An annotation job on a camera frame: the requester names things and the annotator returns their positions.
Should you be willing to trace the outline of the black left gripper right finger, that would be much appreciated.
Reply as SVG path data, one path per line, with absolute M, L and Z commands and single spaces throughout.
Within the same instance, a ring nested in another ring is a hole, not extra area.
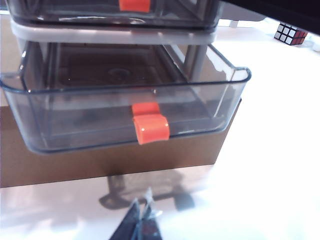
M 137 240 L 162 240 L 158 217 L 163 213 L 155 206 L 152 189 L 144 194 L 145 205 L 137 224 Z

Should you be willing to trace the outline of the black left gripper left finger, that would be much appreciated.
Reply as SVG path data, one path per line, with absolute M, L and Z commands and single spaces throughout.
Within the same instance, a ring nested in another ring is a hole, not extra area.
M 140 204 L 134 199 L 110 240 L 136 240 L 140 223 Z

